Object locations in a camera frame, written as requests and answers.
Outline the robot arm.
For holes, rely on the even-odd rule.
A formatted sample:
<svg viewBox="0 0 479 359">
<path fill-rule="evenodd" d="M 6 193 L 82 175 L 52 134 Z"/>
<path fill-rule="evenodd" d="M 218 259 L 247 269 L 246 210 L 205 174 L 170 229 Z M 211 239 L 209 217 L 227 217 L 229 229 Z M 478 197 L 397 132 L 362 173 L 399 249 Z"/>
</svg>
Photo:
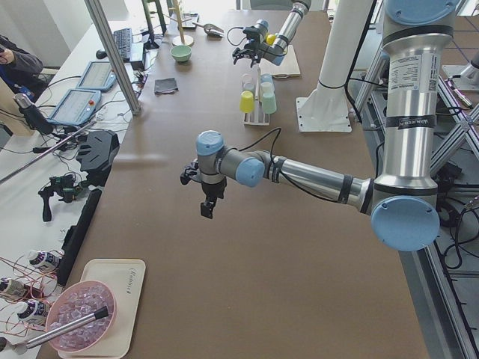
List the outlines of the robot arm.
<svg viewBox="0 0 479 359">
<path fill-rule="evenodd" d="M 311 1 L 308 0 L 292 1 L 292 3 L 292 8 L 281 29 L 275 34 L 272 44 L 267 42 L 269 23 L 264 19 L 259 19 L 253 26 L 242 29 L 246 44 L 243 48 L 240 46 L 235 48 L 232 54 L 234 64 L 243 58 L 251 61 L 250 67 L 259 64 L 262 60 L 276 66 L 282 63 L 300 22 L 311 7 Z"/>
<path fill-rule="evenodd" d="M 233 53 L 251 65 L 262 60 L 279 65 L 299 24 L 311 9 L 311 1 L 292 1 L 292 9 L 272 43 L 269 24 L 259 19 L 246 27 L 247 44 Z M 376 179 L 358 179 L 313 165 L 275 156 L 265 150 L 245 152 L 225 145 L 217 131 L 202 132 L 196 139 L 197 159 L 192 172 L 180 176 L 182 184 L 201 184 L 206 199 L 201 215 L 213 217 L 218 198 L 224 198 L 227 177 L 255 187 L 260 181 L 287 183 L 321 200 L 354 206 L 371 217 L 376 237 L 398 251 L 418 251 L 439 233 L 436 211 L 437 184 L 431 178 L 433 133 L 442 51 L 454 36 L 459 1 L 385 1 L 382 50 L 389 56 L 388 101 L 384 131 L 382 170 Z M 308 97 L 297 98 L 296 114 L 303 132 L 346 130 L 346 114 L 333 108 L 346 87 L 365 39 L 375 1 L 342 1 L 326 46 L 318 85 Z M 346 34 L 354 11 L 355 34 Z M 346 35 L 351 54 L 339 55 L 340 35 Z"/>
</svg>

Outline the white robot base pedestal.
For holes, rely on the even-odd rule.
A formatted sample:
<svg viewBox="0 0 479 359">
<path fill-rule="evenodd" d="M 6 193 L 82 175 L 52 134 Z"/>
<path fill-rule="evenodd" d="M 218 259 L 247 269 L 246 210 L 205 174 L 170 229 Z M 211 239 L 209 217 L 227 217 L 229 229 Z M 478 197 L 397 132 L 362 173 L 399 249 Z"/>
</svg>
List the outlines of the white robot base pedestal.
<svg viewBox="0 0 479 359">
<path fill-rule="evenodd" d="M 296 98 L 300 132 L 352 131 L 345 90 L 375 6 L 375 1 L 339 2 L 317 86 L 309 96 Z"/>
</svg>

